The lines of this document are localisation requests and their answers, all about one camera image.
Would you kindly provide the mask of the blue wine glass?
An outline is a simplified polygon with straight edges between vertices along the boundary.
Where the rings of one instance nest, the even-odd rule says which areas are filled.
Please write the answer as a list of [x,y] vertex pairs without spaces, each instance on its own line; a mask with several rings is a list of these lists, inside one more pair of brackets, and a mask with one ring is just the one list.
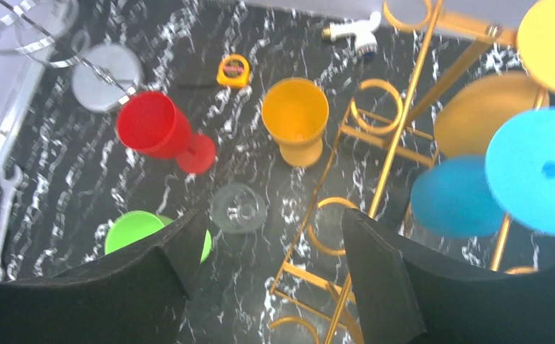
[[443,237],[488,236],[508,214],[555,236],[555,107],[504,123],[486,153],[450,158],[414,182],[416,221]]

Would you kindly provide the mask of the orange wine glass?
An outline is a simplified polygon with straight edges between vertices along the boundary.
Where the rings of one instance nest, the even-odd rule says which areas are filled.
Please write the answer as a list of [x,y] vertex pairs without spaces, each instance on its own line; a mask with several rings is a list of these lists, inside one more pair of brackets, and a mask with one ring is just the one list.
[[300,77],[277,82],[263,99],[261,118],[288,165],[306,168],[319,160],[329,103],[314,82]]
[[438,114],[435,141],[449,159],[484,155],[495,132],[534,107],[542,87],[555,92],[555,0],[538,1],[522,19],[516,48],[526,69],[482,77]]

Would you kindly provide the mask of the gold wire glass rack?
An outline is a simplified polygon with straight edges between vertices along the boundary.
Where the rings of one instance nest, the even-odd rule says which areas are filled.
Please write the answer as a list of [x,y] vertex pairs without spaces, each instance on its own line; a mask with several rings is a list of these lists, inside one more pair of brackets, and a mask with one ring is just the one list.
[[[548,80],[544,79],[544,76],[547,76],[547,74],[549,74],[549,76],[551,77],[551,74],[553,73],[549,72],[547,74],[541,74],[542,72],[546,72],[546,67],[540,67],[538,71],[541,73],[537,75],[535,68],[538,66],[537,63],[539,63],[539,55],[541,57],[543,56],[542,54],[539,54],[539,48],[541,48],[542,44],[544,43],[543,36],[539,37],[539,29],[546,28],[545,25],[547,25],[548,22],[551,23],[551,21],[549,21],[546,16],[543,17],[543,15],[548,14],[551,16],[552,14],[555,14],[555,12],[553,12],[552,10],[548,10],[546,7],[546,5],[555,4],[554,1],[537,1],[526,12],[524,18],[518,26],[518,29],[515,30],[503,28],[498,24],[488,23],[487,21],[483,21],[470,16],[465,16],[456,12],[450,13],[447,10],[444,10],[443,2],[444,1],[436,1],[434,3],[433,1],[423,1],[423,3],[425,4],[425,17],[417,24],[408,24],[400,21],[390,11],[388,1],[382,2],[381,18],[386,18],[388,23],[392,27],[396,28],[398,31],[414,32],[425,27],[427,29],[427,36],[424,38],[423,43],[421,44],[420,52],[416,61],[420,62],[421,65],[420,67],[414,67],[412,75],[410,77],[409,91],[411,91],[412,95],[406,95],[404,100],[402,100],[402,97],[397,94],[397,90],[395,89],[395,87],[389,82],[381,79],[363,80],[362,83],[358,86],[359,90],[366,90],[367,88],[377,88],[389,93],[393,98],[396,107],[395,118],[389,121],[387,118],[383,118],[366,110],[358,110],[355,98],[351,98],[349,105],[347,106],[347,110],[345,111],[345,114],[339,125],[337,134],[335,135],[334,147],[329,155],[329,159],[324,172],[317,184],[317,187],[313,190],[309,208],[307,209],[301,226],[295,236],[294,241],[292,242],[292,246],[286,253],[285,258],[281,263],[278,272],[276,273],[274,283],[271,286],[271,295],[277,294],[280,297],[294,303],[295,305],[303,307],[304,309],[314,313],[315,315],[318,315],[320,317],[323,317],[325,320],[330,321],[327,331],[328,333],[323,343],[332,343],[332,339],[336,333],[337,327],[344,328],[351,335],[352,338],[356,338],[354,339],[354,341],[364,343],[364,340],[362,339],[361,327],[353,322],[353,319],[347,309],[348,302],[356,302],[354,294],[352,294],[352,279],[350,274],[347,275],[343,286],[339,286],[311,272],[302,270],[301,268],[295,266],[290,262],[290,258],[294,251],[294,245],[298,244],[302,234],[305,232],[307,232],[307,234],[309,235],[309,239],[320,252],[334,257],[340,257],[342,255],[345,255],[346,253],[345,249],[333,249],[321,243],[317,239],[312,225],[307,223],[309,221],[309,217],[312,215],[312,212],[318,208],[322,208],[325,205],[340,204],[351,209],[355,208],[355,205],[350,200],[344,199],[342,197],[331,197],[327,199],[322,199],[319,202],[317,201],[317,194],[320,187],[324,183],[324,180],[327,177],[330,168],[332,167],[332,162],[334,160],[334,157],[336,156],[336,150],[339,146],[342,134],[363,140],[370,145],[383,149],[387,154],[385,165],[383,166],[382,172],[379,177],[377,190],[375,192],[370,207],[370,215],[376,215],[380,199],[388,180],[387,174],[390,172],[390,168],[392,167],[392,163],[396,156],[402,156],[408,160],[416,161],[427,167],[433,167],[438,159],[441,148],[447,148],[447,150],[444,150],[444,153],[448,153],[446,154],[446,156],[449,157],[461,156],[463,155],[463,153],[485,153],[488,149],[490,139],[506,122],[506,120],[509,120],[513,117],[513,110],[509,109],[511,108],[511,106],[515,105],[513,108],[514,110],[522,110],[522,105],[530,105],[529,101],[531,95],[535,96],[532,103],[535,108],[540,108],[544,105],[547,106],[549,104],[548,92],[549,90],[555,90],[551,84],[546,83],[546,81]],[[457,60],[449,67],[448,70],[446,70],[445,74],[440,77],[436,84],[419,101],[419,103],[415,105],[415,107],[412,107],[413,95],[418,86],[421,69],[428,54],[430,39],[433,35],[433,32],[438,27],[444,27],[447,30],[450,30],[457,34],[471,36],[472,38],[474,38],[474,40],[472,44],[467,48],[467,50],[464,51],[459,56],[459,58],[457,58]],[[475,63],[475,61],[480,57],[481,54],[486,52],[489,47],[495,44],[504,44],[516,47],[517,49],[521,49],[519,50],[519,54],[522,62],[533,62],[531,63],[531,69],[529,69],[529,76],[517,77],[512,79],[511,77],[509,77],[509,75],[506,75],[505,77],[500,77],[499,79],[503,79],[505,81],[511,79],[513,81],[516,81],[517,83],[515,84],[515,86],[525,86],[526,88],[522,88],[522,90],[527,90],[528,92],[523,93],[522,91],[518,91],[517,89],[507,91],[505,93],[507,95],[506,99],[510,100],[509,98],[511,98],[515,101],[511,102],[511,104],[513,105],[507,104],[508,107],[495,110],[495,119],[483,120],[482,122],[481,120],[476,119],[479,118],[478,115],[476,115],[475,117],[471,115],[467,115],[466,117],[464,117],[464,119],[466,120],[471,120],[471,124],[477,125],[477,130],[473,133],[470,131],[471,129],[468,130],[469,133],[472,133],[472,135],[470,136],[471,139],[465,141],[465,143],[461,143],[459,146],[462,148],[454,148],[455,141],[453,138],[445,140],[445,130],[454,129],[455,124],[463,123],[460,120],[458,122],[455,122],[454,115],[451,115],[451,113],[454,114],[454,110],[462,110],[463,105],[475,105],[475,103],[471,102],[471,100],[475,101],[476,98],[477,100],[484,100],[484,98],[485,100],[489,99],[487,95],[483,95],[480,93],[480,91],[484,91],[484,89],[487,89],[486,87],[479,87],[486,86],[484,84],[486,84],[487,82],[482,81],[485,78],[481,79],[481,81],[479,82],[473,82],[470,86],[466,87],[455,96],[453,101],[455,105],[457,105],[457,107],[454,108],[454,105],[447,105],[447,109],[441,111],[441,113],[447,115],[446,118],[448,121],[440,120],[440,122],[438,123],[438,134],[440,135],[426,135],[425,133],[422,133],[410,127],[410,125],[416,118],[421,116],[423,112],[430,105],[432,105],[433,102],[435,102],[445,91],[449,90],[453,86],[453,84],[460,78],[463,72],[468,70],[470,66]],[[376,120],[381,120],[384,122],[385,125],[380,127],[370,125],[365,121],[365,119],[363,118],[364,116]],[[402,137],[405,131],[412,133],[413,135],[432,140],[437,144],[436,151],[432,155],[431,159],[419,153],[414,153],[407,148],[403,148],[403,146],[396,145],[397,140]],[[305,305],[303,302],[300,302],[297,299],[284,294],[282,291],[277,290],[277,285],[284,272],[287,274],[292,274],[297,278],[301,278],[305,282],[311,282],[313,285],[319,287],[320,289],[330,292],[331,296],[335,299],[337,306],[334,314],[331,316],[325,315],[318,310]]]

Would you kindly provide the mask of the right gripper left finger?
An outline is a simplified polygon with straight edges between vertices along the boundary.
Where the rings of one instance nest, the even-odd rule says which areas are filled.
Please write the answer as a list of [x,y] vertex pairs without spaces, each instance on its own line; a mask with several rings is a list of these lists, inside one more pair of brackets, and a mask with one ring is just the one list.
[[53,277],[0,282],[0,343],[174,343],[207,227],[192,210]]

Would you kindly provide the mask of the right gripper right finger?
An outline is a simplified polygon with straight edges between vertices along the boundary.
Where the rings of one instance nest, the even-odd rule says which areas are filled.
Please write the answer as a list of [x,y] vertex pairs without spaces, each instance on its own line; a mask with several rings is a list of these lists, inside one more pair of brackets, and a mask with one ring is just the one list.
[[493,272],[356,209],[342,232],[366,343],[555,343],[555,267]]

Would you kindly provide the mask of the green plastic wine glass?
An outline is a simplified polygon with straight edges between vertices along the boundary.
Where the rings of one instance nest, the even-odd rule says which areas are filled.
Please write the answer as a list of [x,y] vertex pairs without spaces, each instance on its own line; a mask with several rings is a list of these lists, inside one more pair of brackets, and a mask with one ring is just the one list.
[[109,229],[105,238],[105,255],[144,239],[174,220],[147,211],[130,211],[123,214]]

